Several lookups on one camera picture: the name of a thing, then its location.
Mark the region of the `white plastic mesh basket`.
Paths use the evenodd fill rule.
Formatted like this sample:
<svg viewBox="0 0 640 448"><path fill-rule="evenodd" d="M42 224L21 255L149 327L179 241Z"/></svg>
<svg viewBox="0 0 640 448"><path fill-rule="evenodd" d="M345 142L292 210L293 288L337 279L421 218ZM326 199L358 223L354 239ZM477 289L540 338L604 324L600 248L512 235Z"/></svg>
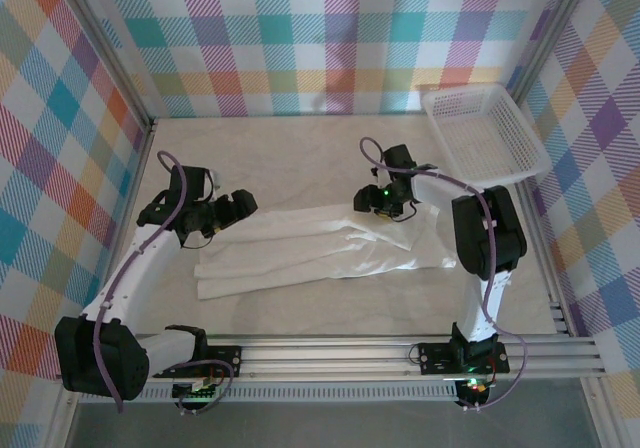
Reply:
<svg viewBox="0 0 640 448"><path fill-rule="evenodd" d="M452 175L475 187L517 184L550 170L531 124L499 84L430 91L422 97Z"/></svg>

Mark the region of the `aluminium frame post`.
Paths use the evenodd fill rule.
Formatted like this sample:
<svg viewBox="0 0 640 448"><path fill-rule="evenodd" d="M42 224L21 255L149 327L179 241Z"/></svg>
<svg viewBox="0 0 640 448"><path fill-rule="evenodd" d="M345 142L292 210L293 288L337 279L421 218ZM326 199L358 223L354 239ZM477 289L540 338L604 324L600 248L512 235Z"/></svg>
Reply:
<svg viewBox="0 0 640 448"><path fill-rule="evenodd" d="M134 113L134 117L149 132L154 119L149 115L141 97L132 83L128 73L120 63L111 41L109 40L99 18L87 0L66 0L79 20L87 39L95 49L97 56L104 63L112 76L115 85L122 93L124 100Z"/></svg>
<svg viewBox="0 0 640 448"><path fill-rule="evenodd" d="M525 101L580 1L548 0L543 8L507 84L507 91L518 105Z"/></svg>

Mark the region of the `white t-shirt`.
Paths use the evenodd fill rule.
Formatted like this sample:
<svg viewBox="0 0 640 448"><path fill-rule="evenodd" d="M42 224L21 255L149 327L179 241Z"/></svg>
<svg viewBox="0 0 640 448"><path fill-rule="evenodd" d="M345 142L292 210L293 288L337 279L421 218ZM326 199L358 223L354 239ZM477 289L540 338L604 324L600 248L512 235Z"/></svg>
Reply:
<svg viewBox="0 0 640 448"><path fill-rule="evenodd" d="M216 234L194 268L200 300L396 270L453 268L436 231L438 209L407 221L348 204L257 212Z"/></svg>

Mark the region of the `long aluminium base beam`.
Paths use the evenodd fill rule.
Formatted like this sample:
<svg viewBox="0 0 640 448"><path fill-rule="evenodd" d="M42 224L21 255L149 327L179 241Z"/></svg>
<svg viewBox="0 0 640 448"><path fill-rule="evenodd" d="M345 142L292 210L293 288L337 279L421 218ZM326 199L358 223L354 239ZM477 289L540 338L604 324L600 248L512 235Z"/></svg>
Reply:
<svg viewBox="0 0 640 448"><path fill-rule="evenodd" d="M424 377L466 380L464 374L422 375L417 344L444 338L320 337L209 338L208 344L242 348L238 381L383 381ZM579 378L570 369L572 352L557 336L528 336L523 343L504 337L511 371L495 380Z"/></svg>

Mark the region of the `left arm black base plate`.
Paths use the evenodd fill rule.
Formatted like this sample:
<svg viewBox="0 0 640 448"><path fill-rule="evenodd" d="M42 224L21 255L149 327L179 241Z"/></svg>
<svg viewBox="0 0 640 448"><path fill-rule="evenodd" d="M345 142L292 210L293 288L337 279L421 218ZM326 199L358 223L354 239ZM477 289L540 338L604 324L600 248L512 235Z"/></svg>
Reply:
<svg viewBox="0 0 640 448"><path fill-rule="evenodd" d="M240 374L242 348L239 345L208 345L190 361L154 374L154 378L228 378Z"/></svg>

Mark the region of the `thin aluminium wall rail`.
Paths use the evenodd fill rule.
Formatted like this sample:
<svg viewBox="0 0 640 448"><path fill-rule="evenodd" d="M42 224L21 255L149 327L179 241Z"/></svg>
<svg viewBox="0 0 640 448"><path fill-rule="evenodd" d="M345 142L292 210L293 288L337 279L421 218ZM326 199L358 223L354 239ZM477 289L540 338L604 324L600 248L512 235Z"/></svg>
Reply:
<svg viewBox="0 0 640 448"><path fill-rule="evenodd" d="M276 114L249 114L246 116L191 116L191 117L154 117L152 121L154 124L158 124L162 121L199 121L199 120L248 120L248 119L261 119L261 118L275 118L275 119L287 119L287 118L336 118L336 117L356 117L356 116L413 116L413 115L426 115L424 110L421 111L408 111L408 112L381 112L381 113L342 113L342 112L285 112Z"/></svg>

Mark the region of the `aluminium side rail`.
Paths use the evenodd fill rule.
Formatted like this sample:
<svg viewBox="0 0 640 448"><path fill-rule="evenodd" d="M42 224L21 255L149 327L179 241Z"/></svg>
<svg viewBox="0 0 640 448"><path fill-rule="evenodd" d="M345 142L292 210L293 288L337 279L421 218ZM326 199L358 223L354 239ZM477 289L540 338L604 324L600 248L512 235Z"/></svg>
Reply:
<svg viewBox="0 0 640 448"><path fill-rule="evenodd" d="M144 169L153 143L154 130L154 121L151 121L151 124L146 128L145 134L142 138L141 151L138 161L134 166L134 176L131 179L130 187L127 196L125 197L126 203L123 208L120 223L115 232L103 280L107 280L111 276L119 263L120 251L124 246L135 199L139 191L141 179L144 174ZM52 417L40 448L65 448L70 432L72 431L72 424L77 405L81 399L80 393L66 390L61 382L57 382L56 387L58 388L58 391L55 405L53 407Z"/></svg>
<svg viewBox="0 0 640 448"><path fill-rule="evenodd" d="M515 191L548 292L557 338L572 352L570 369L580 378L599 443L603 448L627 448L628 436L613 403L603 359L595 341L579 334L570 305L562 291L550 248L546 243L543 224L532 191L525 182L516 184Z"/></svg>

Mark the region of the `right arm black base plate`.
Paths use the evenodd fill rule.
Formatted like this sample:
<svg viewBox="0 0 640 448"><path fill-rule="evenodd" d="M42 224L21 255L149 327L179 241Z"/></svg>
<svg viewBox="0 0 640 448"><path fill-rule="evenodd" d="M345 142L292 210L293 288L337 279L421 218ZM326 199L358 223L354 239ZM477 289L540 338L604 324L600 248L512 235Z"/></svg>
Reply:
<svg viewBox="0 0 640 448"><path fill-rule="evenodd" d="M448 343L417 344L417 361L422 375L508 374L511 371L505 347L498 343L479 352Z"/></svg>

